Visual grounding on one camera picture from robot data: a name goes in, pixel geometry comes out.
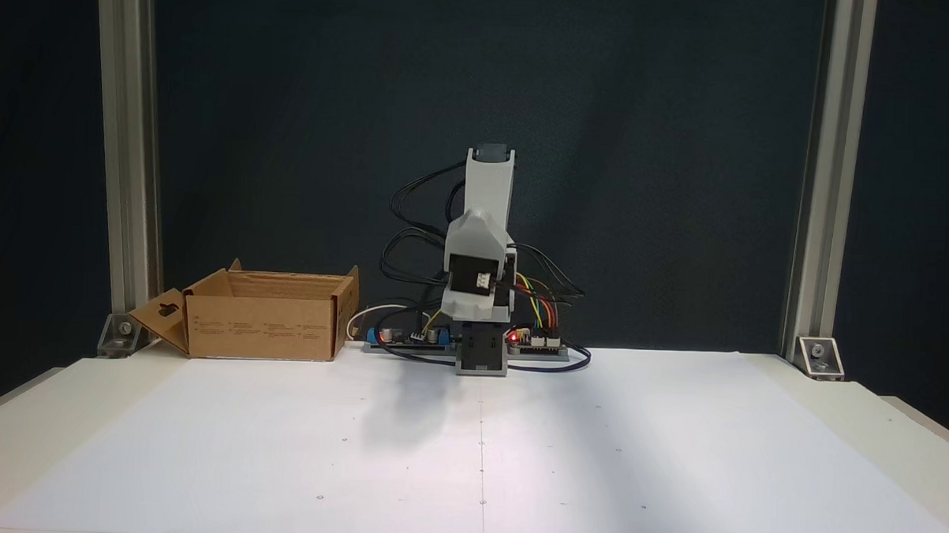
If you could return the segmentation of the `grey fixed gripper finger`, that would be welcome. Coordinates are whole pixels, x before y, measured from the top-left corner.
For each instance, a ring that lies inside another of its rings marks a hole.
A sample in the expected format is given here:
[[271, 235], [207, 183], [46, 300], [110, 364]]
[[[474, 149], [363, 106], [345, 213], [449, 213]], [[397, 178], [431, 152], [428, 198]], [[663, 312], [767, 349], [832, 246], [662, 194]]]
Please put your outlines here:
[[503, 259], [508, 243], [508, 232], [487, 210], [467, 210], [448, 224], [445, 256]]

